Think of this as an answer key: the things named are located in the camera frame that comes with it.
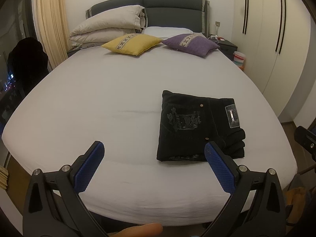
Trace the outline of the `person's left hand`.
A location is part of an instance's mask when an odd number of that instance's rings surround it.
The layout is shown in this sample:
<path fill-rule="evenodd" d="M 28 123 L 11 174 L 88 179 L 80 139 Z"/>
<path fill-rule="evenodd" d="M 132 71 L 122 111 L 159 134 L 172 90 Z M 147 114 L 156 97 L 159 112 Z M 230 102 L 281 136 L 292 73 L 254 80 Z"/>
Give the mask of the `person's left hand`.
<path fill-rule="evenodd" d="M 112 235 L 112 237 L 151 237 L 163 232 L 163 226 L 158 223 L 133 226 Z"/>

